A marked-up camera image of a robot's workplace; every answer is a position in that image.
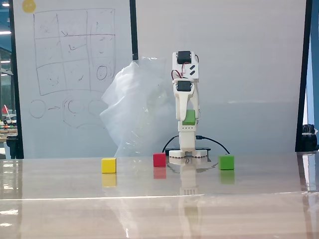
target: clear plastic bag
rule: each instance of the clear plastic bag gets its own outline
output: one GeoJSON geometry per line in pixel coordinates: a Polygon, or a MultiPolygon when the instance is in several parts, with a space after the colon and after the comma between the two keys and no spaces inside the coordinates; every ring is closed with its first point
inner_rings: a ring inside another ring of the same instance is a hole
{"type": "Polygon", "coordinates": [[[119,72],[102,96],[108,108],[100,114],[116,157],[149,156],[178,134],[171,79],[165,61],[142,58],[119,72]]]}

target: whiteboard drawing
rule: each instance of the whiteboard drawing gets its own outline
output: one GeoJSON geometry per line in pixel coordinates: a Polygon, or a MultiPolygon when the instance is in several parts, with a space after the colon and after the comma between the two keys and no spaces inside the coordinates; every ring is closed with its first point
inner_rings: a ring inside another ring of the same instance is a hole
{"type": "Polygon", "coordinates": [[[105,92],[115,73],[115,10],[84,9],[34,14],[40,95],[105,92]]]}
{"type": "Polygon", "coordinates": [[[74,128],[104,127],[99,114],[106,106],[99,99],[115,76],[115,10],[44,11],[35,13],[33,19],[42,98],[30,104],[31,116],[40,119],[48,110],[61,112],[63,122],[74,128]],[[67,92],[68,97],[47,109],[45,96],[58,92],[67,92]]]}

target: red cube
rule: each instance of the red cube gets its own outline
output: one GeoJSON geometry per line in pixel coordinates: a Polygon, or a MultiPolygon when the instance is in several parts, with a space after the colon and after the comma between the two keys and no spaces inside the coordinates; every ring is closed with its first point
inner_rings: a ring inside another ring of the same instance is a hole
{"type": "Polygon", "coordinates": [[[153,154],[153,165],[154,165],[154,167],[166,167],[166,154],[165,153],[154,153],[153,154]]]}

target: whiteboard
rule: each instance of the whiteboard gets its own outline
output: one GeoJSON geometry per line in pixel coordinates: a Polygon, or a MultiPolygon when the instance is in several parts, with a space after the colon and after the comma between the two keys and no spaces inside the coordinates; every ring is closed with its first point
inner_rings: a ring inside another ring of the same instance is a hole
{"type": "Polygon", "coordinates": [[[139,55],[166,59],[168,81],[173,52],[199,56],[197,134],[235,154],[295,151],[306,0],[136,4],[139,55]]]}
{"type": "Polygon", "coordinates": [[[100,99],[132,60],[129,0],[35,3],[13,1],[24,157],[113,156],[100,99]]]}

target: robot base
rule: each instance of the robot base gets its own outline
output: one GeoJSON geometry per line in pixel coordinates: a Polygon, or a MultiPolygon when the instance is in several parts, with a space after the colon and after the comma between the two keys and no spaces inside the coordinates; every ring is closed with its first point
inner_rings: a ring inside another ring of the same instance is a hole
{"type": "Polygon", "coordinates": [[[169,151],[169,156],[173,158],[183,158],[185,156],[192,156],[194,158],[203,158],[207,157],[207,150],[196,150],[193,152],[189,152],[189,154],[185,154],[182,150],[171,150],[169,151]]]}

